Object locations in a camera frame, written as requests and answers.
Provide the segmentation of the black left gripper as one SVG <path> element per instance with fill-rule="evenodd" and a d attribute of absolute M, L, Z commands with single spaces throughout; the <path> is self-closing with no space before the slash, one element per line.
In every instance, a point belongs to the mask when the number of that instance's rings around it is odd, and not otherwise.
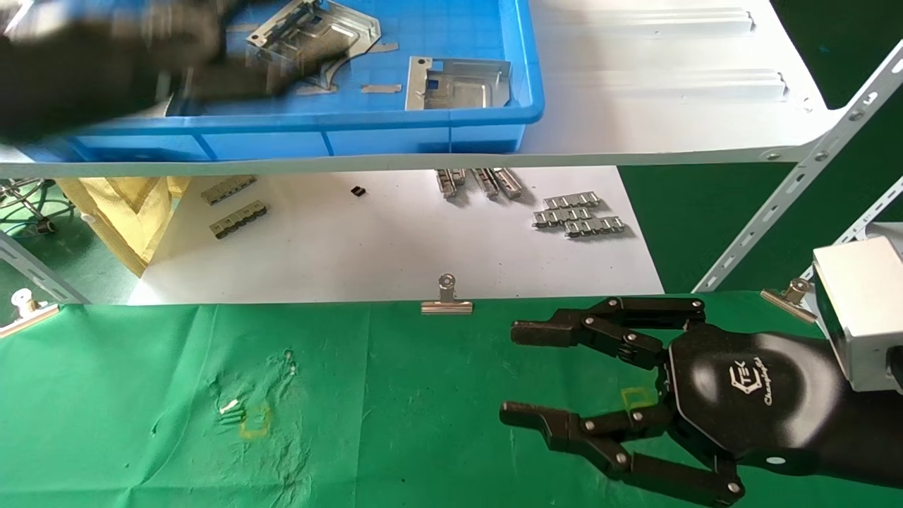
<path fill-rule="evenodd" d="M 152 1 L 142 13 L 71 20 L 32 37 L 2 37 L 2 140 L 47 136 L 123 118 L 170 97 L 187 71 L 187 99 L 287 93 L 296 69 L 211 62 L 244 1 Z"/>

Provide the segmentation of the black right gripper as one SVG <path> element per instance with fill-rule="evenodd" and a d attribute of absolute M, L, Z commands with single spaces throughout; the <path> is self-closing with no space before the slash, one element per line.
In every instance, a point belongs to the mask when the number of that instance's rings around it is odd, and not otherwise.
<path fill-rule="evenodd" d="M 699 506 L 732 507 L 744 497 L 736 464 L 900 488 L 899 394 L 855 392 L 823 339 L 693 328 L 665 348 L 645 333 L 704 322 L 704 309 L 696 298 L 609 297 L 591 308 L 559 308 L 547 320 L 513 322 L 518 345 L 583 345 L 644 370 L 667 356 L 670 407 L 581 417 L 505 401 L 499 419 L 538 431 L 549 450 L 582 456 L 612 480 Z M 709 468 L 624 447 L 667 430 Z"/>

